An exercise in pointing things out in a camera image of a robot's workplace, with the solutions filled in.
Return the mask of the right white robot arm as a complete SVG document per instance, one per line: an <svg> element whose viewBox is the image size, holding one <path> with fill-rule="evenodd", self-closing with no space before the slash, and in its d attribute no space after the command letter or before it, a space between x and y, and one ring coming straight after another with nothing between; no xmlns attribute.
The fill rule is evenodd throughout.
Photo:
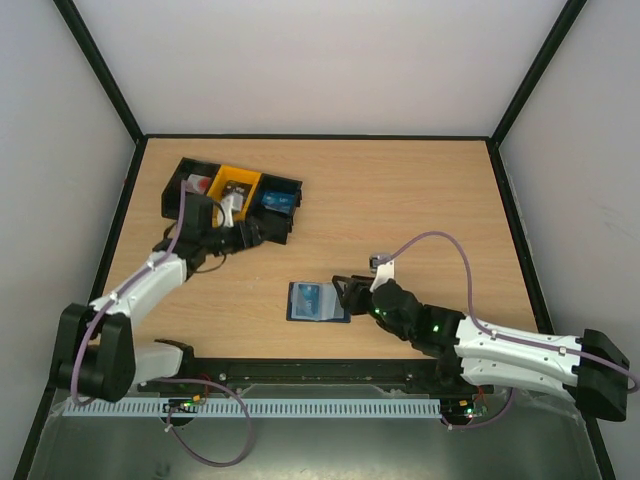
<svg viewBox="0 0 640 480"><path fill-rule="evenodd" d="M598 419L627 418L629 361L598 330L560 336L502 329L423 304L394 279L334 276L332 284L350 314L371 316L384 331L436 359L437 382L447 391L466 384L515 388L564 399Z"/></svg>

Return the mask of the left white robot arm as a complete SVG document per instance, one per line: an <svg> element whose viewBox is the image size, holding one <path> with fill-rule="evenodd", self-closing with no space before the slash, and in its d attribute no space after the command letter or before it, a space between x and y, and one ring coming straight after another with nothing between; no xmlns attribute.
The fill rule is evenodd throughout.
<svg viewBox="0 0 640 480"><path fill-rule="evenodd" d="M117 402L132 386L172 378L183 369L187 346L169 340L137 346L133 332L208 257L227 257L261 244L256 224L233 218L242 204L238 193L221 201L182 193L173 237L158 243L143 265L111 292L63 310L50 377L56 387L70 391L75 405L96 399Z"/></svg>

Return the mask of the blue card holder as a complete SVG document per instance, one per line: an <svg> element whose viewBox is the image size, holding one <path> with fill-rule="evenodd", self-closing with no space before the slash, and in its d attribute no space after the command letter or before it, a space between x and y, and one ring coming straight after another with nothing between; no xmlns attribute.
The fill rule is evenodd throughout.
<svg viewBox="0 0 640 480"><path fill-rule="evenodd" d="M291 282L289 284L287 321L349 323L350 314L343 309L331 282Z"/></svg>

